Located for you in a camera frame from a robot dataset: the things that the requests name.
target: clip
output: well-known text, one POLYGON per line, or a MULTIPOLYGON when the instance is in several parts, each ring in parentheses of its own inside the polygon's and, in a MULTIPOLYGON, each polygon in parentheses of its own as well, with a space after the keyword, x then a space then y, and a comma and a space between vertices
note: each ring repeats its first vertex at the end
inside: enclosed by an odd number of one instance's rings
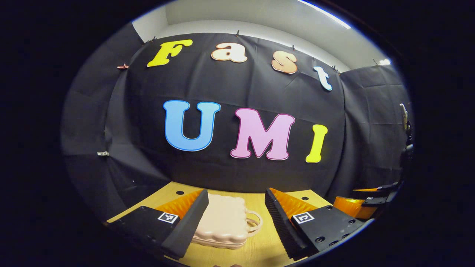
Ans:
POLYGON ((402 124, 404 126, 404 130, 407 130, 408 129, 408 112, 403 103, 399 104, 399 106, 401 107, 402 124))
POLYGON ((117 66, 117 68, 119 68, 119 69, 125 69, 125 68, 129 68, 129 66, 127 66, 127 65, 124 63, 123 66, 117 66))
POLYGON ((338 73, 338 75, 340 75, 340 71, 338 69, 336 69, 336 65, 335 66, 332 66, 332 69, 334 72, 338 73))

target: orange soft pad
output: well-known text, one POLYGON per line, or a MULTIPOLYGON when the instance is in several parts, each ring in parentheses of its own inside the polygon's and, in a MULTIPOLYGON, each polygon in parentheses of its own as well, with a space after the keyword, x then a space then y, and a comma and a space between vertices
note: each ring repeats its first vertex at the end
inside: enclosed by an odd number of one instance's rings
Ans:
POLYGON ((376 192, 378 191, 377 188, 369 188, 369 189, 355 189, 353 191, 360 191, 360 192, 376 192))
POLYGON ((195 191, 188 195, 184 195, 180 198, 177 198, 173 201, 165 203, 161 206, 156 207, 156 210, 164 211, 171 214, 176 214, 180 219, 183 219, 185 214, 190 209, 193 202, 195 202, 196 198, 199 196, 202 190, 195 191))
POLYGON ((364 200, 336 197, 333 206, 351 217, 369 219, 378 207, 362 207, 364 200))
POLYGON ((274 188, 269 188, 272 193, 274 194, 275 198, 282 206, 285 211, 285 214, 290 219, 293 215, 301 214, 307 211, 316 210, 318 209, 315 206, 308 204, 305 201, 302 201, 298 198, 295 198, 291 195, 288 195, 284 192, 279 190, 275 190, 274 188))

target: yellow letter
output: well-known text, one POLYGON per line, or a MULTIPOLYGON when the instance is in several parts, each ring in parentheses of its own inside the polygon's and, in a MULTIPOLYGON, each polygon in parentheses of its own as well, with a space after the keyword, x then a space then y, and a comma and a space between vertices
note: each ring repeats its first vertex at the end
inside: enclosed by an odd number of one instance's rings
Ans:
POLYGON ((226 61, 231 60, 232 62, 242 63, 247 60, 247 57, 244 55, 246 48, 243 45, 236 43, 222 43, 216 45, 217 50, 214 50, 211 53, 211 57, 215 60, 226 61))
POLYGON ((328 132, 327 127, 319 124, 315 124, 312 127, 313 132, 315 133, 313 136, 313 144, 310 150, 310 154, 305 158, 305 161, 308 163, 317 163, 322 160, 322 156, 320 152, 322 151, 323 146, 323 138, 325 134, 328 132))
POLYGON ((271 65, 275 70, 288 74, 297 72, 297 65, 294 63, 297 62, 297 58, 294 55, 284 51, 276 51, 274 52, 274 59, 271 65))
POLYGON ((183 46, 189 47, 193 43, 192 40, 180 40, 174 42, 167 42, 161 44, 161 48, 158 51, 157 55, 147 64, 147 67, 160 66, 167 64, 170 60, 167 58, 168 54, 171 54, 172 57, 180 53, 183 46))

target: ceiling light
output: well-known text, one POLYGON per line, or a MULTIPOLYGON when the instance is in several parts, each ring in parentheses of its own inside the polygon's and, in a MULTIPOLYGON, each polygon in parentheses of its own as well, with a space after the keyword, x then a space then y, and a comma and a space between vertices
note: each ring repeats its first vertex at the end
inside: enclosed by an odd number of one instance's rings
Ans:
POLYGON ((380 60, 380 65, 390 65, 391 62, 389 61, 389 59, 385 59, 385 60, 380 60))
POLYGON ((326 16, 328 16, 329 18, 331 18, 331 19, 333 19, 334 21, 338 22, 338 24, 342 25, 342 26, 345 27, 345 28, 347 28, 347 29, 350 29, 350 28, 351 28, 348 24, 344 23, 341 19, 335 17, 334 15, 328 13, 327 11, 325 11, 325 10, 323 10, 323 9, 321 9, 321 8, 318 8, 318 7, 314 6, 314 5, 312 5, 311 3, 308 3, 308 2, 305 2, 305 1, 302 1, 302 0, 297 0, 297 1, 299 1, 299 2, 301 2, 301 3, 303 3, 303 4, 305 4, 305 5, 307 5, 307 6, 311 7, 311 8, 313 8, 313 9, 315 9, 316 11, 319 11, 319 12, 325 14, 326 16))

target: orange letter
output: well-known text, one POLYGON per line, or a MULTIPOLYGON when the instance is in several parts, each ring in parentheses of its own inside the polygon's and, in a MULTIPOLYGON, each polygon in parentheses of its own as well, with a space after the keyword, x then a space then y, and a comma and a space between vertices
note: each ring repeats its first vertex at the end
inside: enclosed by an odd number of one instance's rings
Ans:
POLYGON ((222 43, 216 45, 217 50, 214 50, 211 53, 211 57, 215 60, 226 61, 231 60, 232 62, 242 63, 247 60, 247 57, 244 55, 246 48, 240 44, 236 43, 222 43))
POLYGON ((160 66, 167 64, 170 60, 167 58, 168 54, 171 54, 172 57, 180 53, 183 46, 189 47, 193 43, 192 40, 180 40, 174 42, 166 42, 161 44, 161 48, 158 51, 157 55, 147 64, 147 67, 160 66))
POLYGON ((274 60, 272 60, 271 65, 277 71, 293 74, 297 72, 297 65, 294 62, 297 62, 297 58, 294 55, 284 51, 276 51, 274 52, 274 60))

